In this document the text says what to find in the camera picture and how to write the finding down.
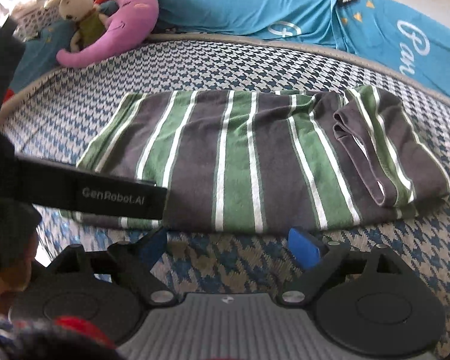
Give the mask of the person's left hand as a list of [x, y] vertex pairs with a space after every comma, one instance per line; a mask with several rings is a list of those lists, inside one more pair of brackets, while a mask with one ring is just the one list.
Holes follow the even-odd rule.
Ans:
[[7, 316], [15, 297], [26, 289], [32, 277], [32, 263], [39, 244], [37, 231], [31, 234], [27, 247], [10, 267], [0, 270], [0, 315]]

